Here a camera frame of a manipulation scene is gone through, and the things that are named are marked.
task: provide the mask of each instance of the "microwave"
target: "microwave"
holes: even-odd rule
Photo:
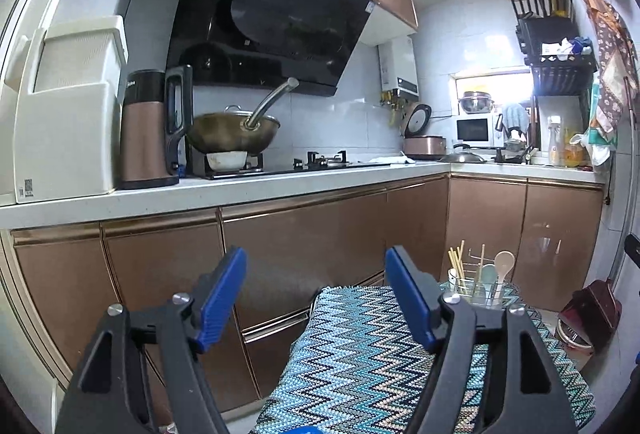
[[[454,116],[454,143],[470,147],[504,147],[502,114],[464,114]]]

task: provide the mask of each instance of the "white countertop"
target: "white countertop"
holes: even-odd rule
[[[178,185],[172,187],[115,191],[106,195],[0,207],[0,228],[17,229],[87,223],[173,211],[222,207],[448,172],[555,179],[594,184],[602,184],[606,181],[596,173],[581,172],[575,169],[537,165],[497,165],[495,163],[451,165],[437,162],[250,176],[214,181],[181,179]]]

